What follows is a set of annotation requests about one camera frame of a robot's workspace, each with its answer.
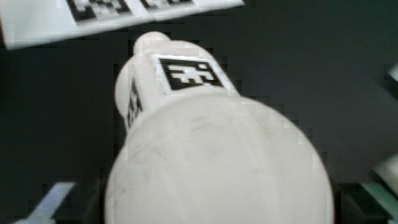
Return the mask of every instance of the white plastic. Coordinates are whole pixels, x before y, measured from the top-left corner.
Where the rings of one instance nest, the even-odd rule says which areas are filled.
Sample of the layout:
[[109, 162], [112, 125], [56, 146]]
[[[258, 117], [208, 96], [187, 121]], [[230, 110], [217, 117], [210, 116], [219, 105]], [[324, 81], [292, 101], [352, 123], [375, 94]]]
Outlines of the white plastic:
[[301, 130], [232, 82], [168, 89], [162, 56], [216, 61], [192, 43], [141, 37], [116, 85], [127, 126], [132, 81], [143, 111], [111, 173], [107, 224], [333, 224], [327, 173]]

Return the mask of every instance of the dark surface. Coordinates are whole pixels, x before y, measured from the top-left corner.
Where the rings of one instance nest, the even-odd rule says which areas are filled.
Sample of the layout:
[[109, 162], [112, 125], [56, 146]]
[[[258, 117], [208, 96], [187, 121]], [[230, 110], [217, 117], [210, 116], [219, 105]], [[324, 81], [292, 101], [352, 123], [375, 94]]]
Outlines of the dark surface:
[[335, 179], [368, 180], [374, 165], [398, 151], [398, 100], [384, 81], [398, 62], [398, 2], [248, 3], [45, 46], [0, 49], [0, 223], [31, 214], [56, 182], [107, 175], [123, 143], [114, 81], [146, 31], [210, 50], [242, 94], [310, 135]]

